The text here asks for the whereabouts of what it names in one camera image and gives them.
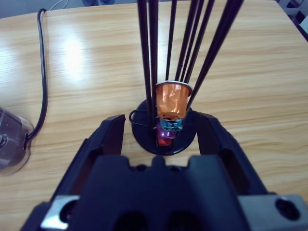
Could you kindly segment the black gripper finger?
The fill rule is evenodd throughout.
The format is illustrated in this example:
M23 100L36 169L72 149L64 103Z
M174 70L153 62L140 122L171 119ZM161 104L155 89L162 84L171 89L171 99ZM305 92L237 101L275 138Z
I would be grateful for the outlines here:
M101 122L81 144L52 199L58 195L79 195L99 156L121 155L124 125L124 114L111 116Z
M263 195L267 189L238 141L209 114L197 113L197 137L201 155L217 155L239 195Z

